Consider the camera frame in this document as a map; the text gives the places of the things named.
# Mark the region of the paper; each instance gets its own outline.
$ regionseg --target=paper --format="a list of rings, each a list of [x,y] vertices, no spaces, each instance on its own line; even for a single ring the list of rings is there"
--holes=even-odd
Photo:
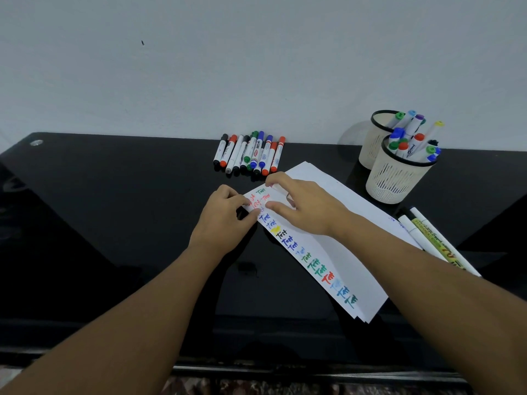
[[[419,247],[397,220],[310,163],[303,162],[286,173],[294,179],[316,182],[350,211]],[[246,209],[250,211],[261,208],[258,222],[280,241],[346,312],[353,318],[358,316],[369,323],[388,296],[371,273],[346,247],[330,237],[302,231],[265,208],[267,201],[279,201],[289,205],[286,195],[283,189],[261,185],[245,194],[251,200],[251,205]]]

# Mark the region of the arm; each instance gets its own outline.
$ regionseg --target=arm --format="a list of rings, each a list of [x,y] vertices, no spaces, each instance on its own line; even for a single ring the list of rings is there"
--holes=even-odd
[[[38,359],[0,395],[158,394],[207,278],[256,222],[228,186],[209,198],[188,248],[155,279]]]
[[[527,303],[346,209],[314,182],[275,173],[296,210],[266,207],[329,235],[368,268],[412,326],[481,394],[527,393]]]

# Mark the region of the black rim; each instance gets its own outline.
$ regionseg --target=black rim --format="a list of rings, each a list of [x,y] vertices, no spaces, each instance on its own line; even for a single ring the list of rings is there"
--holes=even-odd
[[[372,121],[372,123],[377,126],[379,129],[382,129],[386,132],[390,132],[390,133],[393,133],[394,130],[393,129],[390,129],[389,127],[386,127],[386,126],[383,126],[381,125],[379,122],[377,122],[375,119],[373,119],[373,117],[377,114],[398,114],[399,111],[393,111],[392,109],[382,109],[381,111],[375,111],[372,113],[372,117],[370,118],[370,120]]]
[[[397,156],[395,154],[393,154],[389,149],[388,147],[386,147],[385,145],[385,142],[386,142],[386,139],[388,138],[389,136],[386,136],[383,141],[381,142],[380,144],[380,147],[383,149],[384,153],[386,155],[388,155],[389,157],[395,159],[395,160],[398,160],[399,162],[402,162],[406,165],[410,165],[410,166],[418,166],[418,167],[427,167],[427,166],[432,166],[434,165],[438,160],[436,159],[435,161],[433,162],[414,162],[413,160],[408,160],[408,159],[402,159],[400,156]]]

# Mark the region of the glossy black table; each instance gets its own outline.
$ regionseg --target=glossy black table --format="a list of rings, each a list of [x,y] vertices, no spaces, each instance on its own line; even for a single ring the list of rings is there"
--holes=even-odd
[[[31,146],[35,140],[43,142]],[[71,236],[78,235],[65,243],[85,241],[90,250],[72,263],[48,261],[52,269],[32,261],[24,268],[24,282],[32,285],[20,281],[16,294],[3,292],[13,307],[0,309],[0,357],[50,348],[155,277],[185,249],[219,185],[240,193],[260,185],[260,178],[215,170],[217,145],[43,132],[4,152],[3,166],[72,229]],[[306,160],[396,212],[398,205],[367,195],[369,171],[358,163],[359,151],[351,145],[287,143],[280,170]],[[519,177],[527,177],[526,153],[445,149],[402,205],[417,206],[459,245],[527,193]],[[68,247],[60,235],[55,240],[54,246]],[[275,275],[279,268],[282,274]],[[34,303],[22,307],[21,294]],[[181,356],[449,371],[390,301],[372,324],[354,321],[259,225],[207,282]]]

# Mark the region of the mesh pen cup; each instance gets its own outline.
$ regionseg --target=mesh pen cup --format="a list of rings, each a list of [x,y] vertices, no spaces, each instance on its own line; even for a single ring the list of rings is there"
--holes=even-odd
[[[366,182],[366,191],[384,204],[401,202],[426,172],[436,163],[412,162],[393,154],[388,148],[389,136],[383,138],[380,151]]]
[[[364,144],[360,149],[359,162],[366,169],[371,169],[373,163],[377,158],[377,153],[380,150],[382,140],[394,130],[386,127],[386,124],[399,111],[392,111],[391,109],[382,109],[381,111],[373,112],[370,121],[372,124],[366,133]]]

